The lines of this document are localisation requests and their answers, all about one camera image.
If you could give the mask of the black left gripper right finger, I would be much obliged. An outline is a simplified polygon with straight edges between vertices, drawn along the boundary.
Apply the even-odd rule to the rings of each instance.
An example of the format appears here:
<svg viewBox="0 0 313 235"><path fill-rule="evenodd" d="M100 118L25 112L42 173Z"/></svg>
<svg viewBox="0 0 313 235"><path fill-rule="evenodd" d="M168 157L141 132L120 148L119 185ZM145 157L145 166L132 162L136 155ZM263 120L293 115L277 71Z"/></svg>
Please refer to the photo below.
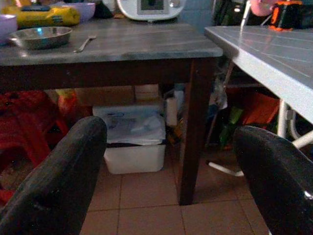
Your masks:
<svg viewBox="0 0 313 235"><path fill-rule="evenodd" d="M313 233L313 162L290 141L255 126L236 128L233 147L273 235Z"/></svg>

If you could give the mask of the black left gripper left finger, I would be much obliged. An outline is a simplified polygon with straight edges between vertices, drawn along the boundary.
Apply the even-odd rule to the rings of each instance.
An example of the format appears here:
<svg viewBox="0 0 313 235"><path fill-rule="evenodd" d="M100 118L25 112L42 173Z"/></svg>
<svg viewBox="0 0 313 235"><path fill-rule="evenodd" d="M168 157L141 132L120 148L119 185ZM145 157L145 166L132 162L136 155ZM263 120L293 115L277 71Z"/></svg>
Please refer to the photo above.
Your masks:
<svg viewBox="0 0 313 235"><path fill-rule="evenodd" d="M106 145L107 127L101 118L76 122L1 209L1 234L79 234Z"/></svg>

